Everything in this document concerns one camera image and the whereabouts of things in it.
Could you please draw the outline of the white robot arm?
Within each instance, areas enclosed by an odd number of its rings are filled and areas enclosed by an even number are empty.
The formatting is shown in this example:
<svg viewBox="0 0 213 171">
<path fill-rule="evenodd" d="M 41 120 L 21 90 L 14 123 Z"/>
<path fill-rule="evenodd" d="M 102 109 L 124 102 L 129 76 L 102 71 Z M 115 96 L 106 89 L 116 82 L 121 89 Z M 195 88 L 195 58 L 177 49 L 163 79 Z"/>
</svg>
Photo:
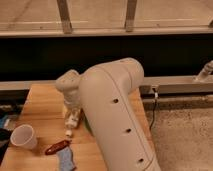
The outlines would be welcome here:
<svg viewBox="0 0 213 171">
<path fill-rule="evenodd" d="M 56 89 L 68 111 L 83 111 L 108 171 L 161 171 L 128 95 L 142 85 L 144 70 L 134 58 L 69 70 Z"/>
</svg>

